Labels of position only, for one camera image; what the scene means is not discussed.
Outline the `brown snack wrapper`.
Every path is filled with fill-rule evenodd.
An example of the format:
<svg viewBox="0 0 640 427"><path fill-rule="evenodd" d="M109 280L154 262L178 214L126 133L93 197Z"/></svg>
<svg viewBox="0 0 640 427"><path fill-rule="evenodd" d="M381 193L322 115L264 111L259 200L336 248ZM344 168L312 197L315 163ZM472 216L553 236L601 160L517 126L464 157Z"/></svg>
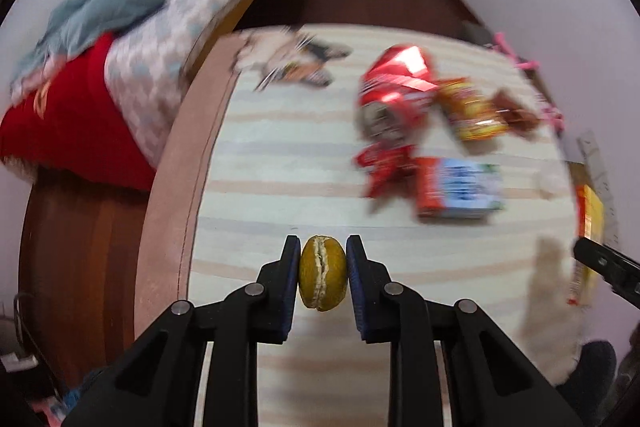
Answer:
<svg viewBox="0 0 640 427"><path fill-rule="evenodd" d="M530 138L538 129L540 125L538 116L516 98L513 98L508 90L497 91L491 101L497 113L512 132Z"/></svg>

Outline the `green macaron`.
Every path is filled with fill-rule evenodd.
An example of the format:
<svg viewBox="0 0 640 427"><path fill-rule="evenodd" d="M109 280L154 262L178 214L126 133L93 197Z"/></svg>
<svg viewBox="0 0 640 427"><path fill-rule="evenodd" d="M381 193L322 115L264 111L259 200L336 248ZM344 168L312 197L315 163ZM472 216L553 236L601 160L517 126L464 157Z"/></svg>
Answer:
<svg viewBox="0 0 640 427"><path fill-rule="evenodd" d="M298 289L308 309L326 312L345 298L348 269L345 251L334 237L311 236L299 260Z"/></svg>

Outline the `blue white milk carton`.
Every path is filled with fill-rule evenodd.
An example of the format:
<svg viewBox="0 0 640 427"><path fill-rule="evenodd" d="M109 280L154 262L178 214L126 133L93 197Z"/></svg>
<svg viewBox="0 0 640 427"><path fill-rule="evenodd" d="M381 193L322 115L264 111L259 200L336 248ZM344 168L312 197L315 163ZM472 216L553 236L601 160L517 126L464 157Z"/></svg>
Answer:
<svg viewBox="0 0 640 427"><path fill-rule="evenodd" d="M416 213L420 219L484 219L503 208L497 165L469 159L416 160Z"/></svg>

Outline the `orange yellow snack bag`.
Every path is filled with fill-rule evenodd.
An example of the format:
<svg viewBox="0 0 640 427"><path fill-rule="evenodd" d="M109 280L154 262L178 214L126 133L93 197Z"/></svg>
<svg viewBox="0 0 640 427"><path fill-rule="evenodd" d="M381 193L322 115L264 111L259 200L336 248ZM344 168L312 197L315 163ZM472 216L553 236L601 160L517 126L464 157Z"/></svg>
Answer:
<svg viewBox="0 0 640 427"><path fill-rule="evenodd" d="M469 78L442 79L437 86L437 102L460 141L492 140L506 132L495 105Z"/></svg>

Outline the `red wrapper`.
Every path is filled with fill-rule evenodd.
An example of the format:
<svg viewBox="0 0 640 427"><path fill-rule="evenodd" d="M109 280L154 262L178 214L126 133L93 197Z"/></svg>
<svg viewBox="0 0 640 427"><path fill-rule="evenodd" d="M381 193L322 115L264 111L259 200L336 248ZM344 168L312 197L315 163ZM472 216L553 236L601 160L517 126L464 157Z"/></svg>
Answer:
<svg viewBox="0 0 640 427"><path fill-rule="evenodd" d="M416 171L416 158L413 155L414 146L385 145L373 143L354 157L357 167L368 174L367 187L364 196L377 198L384 195L396 182L412 176Z"/></svg>

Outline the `crushed red soda can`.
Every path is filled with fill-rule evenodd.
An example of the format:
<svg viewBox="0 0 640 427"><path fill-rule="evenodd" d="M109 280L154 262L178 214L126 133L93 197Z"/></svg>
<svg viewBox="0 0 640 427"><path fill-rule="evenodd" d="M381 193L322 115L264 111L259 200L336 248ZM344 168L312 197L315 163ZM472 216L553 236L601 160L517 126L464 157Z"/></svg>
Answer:
<svg viewBox="0 0 640 427"><path fill-rule="evenodd" d="M416 44L395 44L360 78L357 124L372 141L410 142L424 123L437 89L425 50Z"/></svg>

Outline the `pink panther plush toy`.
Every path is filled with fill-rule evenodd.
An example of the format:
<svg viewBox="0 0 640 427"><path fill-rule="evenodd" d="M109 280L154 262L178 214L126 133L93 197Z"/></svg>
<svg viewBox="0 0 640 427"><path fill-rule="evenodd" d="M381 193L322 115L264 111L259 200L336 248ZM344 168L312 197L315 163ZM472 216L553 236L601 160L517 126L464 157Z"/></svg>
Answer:
<svg viewBox="0 0 640 427"><path fill-rule="evenodd" d="M539 64L536 61L521 58L516 54L512 46L506 41L506 35L503 32L496 32L492 37L491 49L506 56L516 69L524 74L528 82L536 90L537 109L535 114L537 121L545 122L554 130L557 136L560 136L564 131L564 117L555 106L549 90L539 75Z"/></svg>

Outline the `bed with patterned mattress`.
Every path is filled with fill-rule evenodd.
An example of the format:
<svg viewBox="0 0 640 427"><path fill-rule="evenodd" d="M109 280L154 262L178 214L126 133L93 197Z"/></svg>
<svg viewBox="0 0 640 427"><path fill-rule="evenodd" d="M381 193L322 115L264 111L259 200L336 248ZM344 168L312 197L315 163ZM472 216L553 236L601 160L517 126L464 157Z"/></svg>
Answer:
<svg viewBox="0 0 640 427"><path fill-rule="evenodd" d="M3 14L1 120L71 61L53 60L39 86L12 88L17 63L62 1L14 0ZM109 31L115 40L104 81L155 176L208 50L253 2L166 0L130 27ZM151 190L1 163L1 306L62 386L113 361L134 337L134 280Z"/></svg>

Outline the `red cloth on bed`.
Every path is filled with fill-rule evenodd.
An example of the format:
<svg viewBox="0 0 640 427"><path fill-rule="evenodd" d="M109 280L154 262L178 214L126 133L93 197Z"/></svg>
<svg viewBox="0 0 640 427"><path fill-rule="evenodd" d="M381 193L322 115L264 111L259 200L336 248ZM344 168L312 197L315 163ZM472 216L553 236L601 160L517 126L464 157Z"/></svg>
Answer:
<svg viewBox="0 0 640 427"><path fill-rule="evenodd" d="M68 171L94 183L150 191L155 169L142 154L104 81L108 32L1 121L1 162Z"/></svg>

